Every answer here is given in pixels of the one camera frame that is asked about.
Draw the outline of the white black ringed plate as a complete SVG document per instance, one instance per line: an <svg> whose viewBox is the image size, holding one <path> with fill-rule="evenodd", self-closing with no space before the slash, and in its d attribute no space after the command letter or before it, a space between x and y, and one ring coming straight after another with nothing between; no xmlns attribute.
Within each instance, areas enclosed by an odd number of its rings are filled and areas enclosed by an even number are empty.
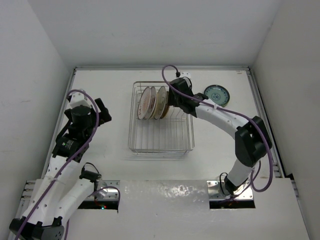
<svg viewBox="0 0 320 240"><path fill-rule="evenodd" d="M156 102L156 107L155 107L154 116L153 116L155 120L158 120L161 117L165 109L166 97L167 97L166 88L165 86L161 86L157 92L157 102Z"/></svg>

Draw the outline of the yellow brown plate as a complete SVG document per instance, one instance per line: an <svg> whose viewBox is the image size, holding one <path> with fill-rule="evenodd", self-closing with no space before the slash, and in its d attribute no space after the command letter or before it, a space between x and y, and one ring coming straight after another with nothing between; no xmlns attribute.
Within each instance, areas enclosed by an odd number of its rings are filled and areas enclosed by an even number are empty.
<svg viewBox="0 0 320 240"><path fill-rule="evenodd" d="M160 116L160 119L163 119L169 111L170 106L169 106L168 102L169 102L169 91L166 92L165 105L164 105L164 109L162 111L162 114Z"/></svg>

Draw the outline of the white orange sunburst plate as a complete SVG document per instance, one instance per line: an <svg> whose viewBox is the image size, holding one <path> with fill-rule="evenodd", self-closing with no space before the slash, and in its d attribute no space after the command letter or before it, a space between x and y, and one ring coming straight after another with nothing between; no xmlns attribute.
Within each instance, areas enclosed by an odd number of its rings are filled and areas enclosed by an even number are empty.
<svg viewBox="0 0 320 240"><path fill-rule="evenodd" d="M152 117L152 115L155 111L156 105L157 105L158 93L157 93L157 90L154 86L152 86L150 88L150 93L151 93L151 96L150 96L149 107L148 107L146 115L144 116L145 120L148 120Z"/></svg>

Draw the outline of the blue patterned plate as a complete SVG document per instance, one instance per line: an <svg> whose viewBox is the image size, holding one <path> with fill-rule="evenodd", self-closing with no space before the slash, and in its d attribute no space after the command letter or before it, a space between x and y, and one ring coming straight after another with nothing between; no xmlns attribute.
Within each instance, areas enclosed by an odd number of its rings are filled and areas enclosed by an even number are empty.
<svg viewBox="0 0 320 240"><path fill-rule="evenodd" d="M221 107L225 107L231 98L228 90L225 87L217 84L206 87L203 94Z"/></svg>

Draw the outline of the white red lettered plate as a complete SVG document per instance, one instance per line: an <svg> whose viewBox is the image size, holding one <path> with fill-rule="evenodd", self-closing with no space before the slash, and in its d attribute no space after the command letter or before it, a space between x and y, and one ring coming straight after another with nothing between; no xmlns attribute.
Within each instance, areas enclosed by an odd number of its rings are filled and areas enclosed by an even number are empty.
<svg viewBox="0 0 320 240"><path fill-rule="evenodd" d="M142 120L146 116L150 101L151 101L151 88L147 86L143 90L138 103L137 118L139 120Z"/></svg>

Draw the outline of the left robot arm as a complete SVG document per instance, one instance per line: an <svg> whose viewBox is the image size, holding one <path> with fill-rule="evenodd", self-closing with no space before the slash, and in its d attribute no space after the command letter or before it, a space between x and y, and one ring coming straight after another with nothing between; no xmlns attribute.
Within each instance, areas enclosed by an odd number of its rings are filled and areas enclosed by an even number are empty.
<svg viewBox="0 0 320 240"><path fill-rule="evenodd" d="M67 100L70 107L64 114L68 121L56 136L46 174L28 208L10 223L17 240L65 240L70 217L101 179L100 173L83 169L71 190L63 195L98 127L112 120L100 98L93 100L77 90Z"/></svg>

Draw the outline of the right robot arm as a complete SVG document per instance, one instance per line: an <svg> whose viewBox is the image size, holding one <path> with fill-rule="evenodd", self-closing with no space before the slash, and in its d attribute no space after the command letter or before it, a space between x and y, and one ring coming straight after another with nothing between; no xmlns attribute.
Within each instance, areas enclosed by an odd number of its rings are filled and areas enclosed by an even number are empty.
<svg viewBox="0 0 320 240"><path fill-rule="evenodd" d="M176 78L168 85L170 106L215 125L234 139L236 161L224 178L224 187L230 195L247 180L261 158L268 156L269 162L273 162L272 143L260 117L249 118L220 107L202 93L193 94L187 77Z"/></svg>

